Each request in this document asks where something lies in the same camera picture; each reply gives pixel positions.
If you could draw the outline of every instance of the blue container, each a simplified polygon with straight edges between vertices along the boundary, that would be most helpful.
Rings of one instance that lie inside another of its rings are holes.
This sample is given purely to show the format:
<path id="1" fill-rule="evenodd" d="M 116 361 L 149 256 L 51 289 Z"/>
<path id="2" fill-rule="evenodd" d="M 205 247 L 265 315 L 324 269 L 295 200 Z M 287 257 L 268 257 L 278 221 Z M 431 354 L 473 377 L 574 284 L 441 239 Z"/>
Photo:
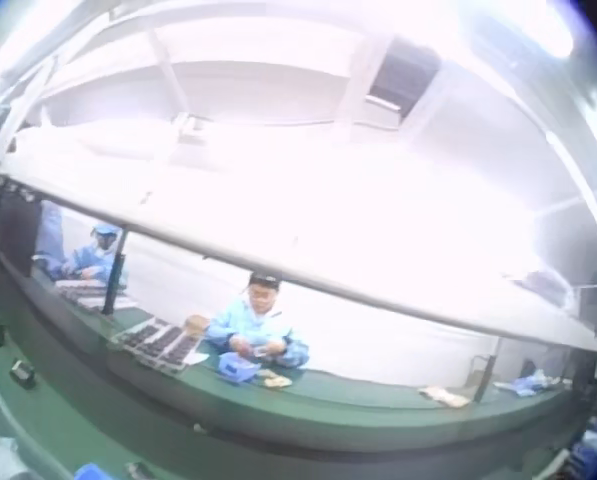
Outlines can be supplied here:
<path id="1" fill-rule="evenodd" d="M 89 463 L 78 469 L 74 480 L 114 480 L 114 478 L 103 472 L 95 463 Z"/>
<path id="2" fill-rule="evenodd" d="M 242 358 L 236 352 L 223 353 L 220 356 L 220 363 L 218 370 L 220 373 L 235 383 L 246 382 L 260 369 L 260 365 L 251 363 L 249 360 Z"/>

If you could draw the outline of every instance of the overhead lamp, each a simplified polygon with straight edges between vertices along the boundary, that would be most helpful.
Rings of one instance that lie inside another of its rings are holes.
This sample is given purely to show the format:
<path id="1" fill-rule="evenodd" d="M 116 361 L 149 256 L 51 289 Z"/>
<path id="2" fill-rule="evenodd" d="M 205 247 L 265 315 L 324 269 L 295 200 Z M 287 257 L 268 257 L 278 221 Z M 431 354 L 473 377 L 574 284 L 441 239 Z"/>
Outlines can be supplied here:
<path id="1" fill-rule="evenodd" d="M 546 0 L 485 2 L 515 24 L 543 50 L 556 58 L 567 58 L 574 49 L 569 28 Z"/>
<path id="2" fill-rule="evenodd" d="M 11 70 L 29 50 L 51 33 L 82 0 L 36 0 L 0 48 L 0 71 Z"/>

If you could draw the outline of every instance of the worker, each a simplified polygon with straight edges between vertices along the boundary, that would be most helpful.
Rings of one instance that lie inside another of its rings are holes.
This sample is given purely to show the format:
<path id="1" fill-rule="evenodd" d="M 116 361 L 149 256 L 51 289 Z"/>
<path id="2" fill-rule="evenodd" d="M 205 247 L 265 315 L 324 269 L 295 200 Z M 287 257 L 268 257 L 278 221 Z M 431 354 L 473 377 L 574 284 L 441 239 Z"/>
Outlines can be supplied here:
<path id="1" fill-rule="evenodd" d="M 76 276 L 82 280 L 109 283 L 119 234 L 120 229 L 114 225 L 97 224 L 91 232 L 94 242 L 75 250 L 63 264 L 62 273 L 67 277 Z M 120 286 L 124 287 L 126 284 L 126 275 L 123 271 Z"/>
<path id="2" fill-rule="evenodd" d="M 279 290 L 277 278 L 252 273 L 246 294 L 208 321 L 205 338 L 242 357 L 265 358 L 292 368 L 305 364 L 309 360 L 309 348 L 276 307 Z M 188 324 L 188 330 L 194 329 L 193 323 Z"/>
<path id="3" fill-rule="evenodd" d="M 65 263 L 61 208 L 49 200 L 43 200 L 40 205 L 40 226 L 33 260 L 52 279 L 59 280 Z"/>

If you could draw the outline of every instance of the paper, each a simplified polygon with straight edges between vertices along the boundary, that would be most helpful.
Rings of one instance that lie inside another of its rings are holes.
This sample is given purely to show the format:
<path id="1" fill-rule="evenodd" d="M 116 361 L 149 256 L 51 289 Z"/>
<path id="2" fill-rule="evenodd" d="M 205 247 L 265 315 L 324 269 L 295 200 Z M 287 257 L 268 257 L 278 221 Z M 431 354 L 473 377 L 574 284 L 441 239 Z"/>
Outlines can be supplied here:
<path id="1" fill-rule="evenodd" d="M 199 353 L 191 351 L 187 354 L 185 359 L 182 361 L 185 365 L 196 365 L 197 363 L 204 362 L 209 358 L 207 353 Z"/>
<path id="2" fill-rule="evenodd" d="M 83 297 L 78 299 L 78 304 L 85 308 L 102 308 L 105 305 L 105 297 Z M 118 297 L 114 302 L 114 310 L 137 307 L 138 303 L 129 297 Z"/>
<path id="3" fill-rule="evenodd" d="M 429 398 L 436 400 L 437 402 L 444 403 L 453 408 L 461 408 L 469 404 L 469 399 L 461 396 L 456 395 L 454 393 L 448 392 L 442 387 L 426 387 L 421 388 L 418 390 L 423 395 L 428 396 Z"/>
<path id="4" fill-rule="evenodd" d="M 104 286 L 105 284 L 100 280 L 58 280 L 56 282 L 56 287 L 58 288 L 102 288 Z"/>

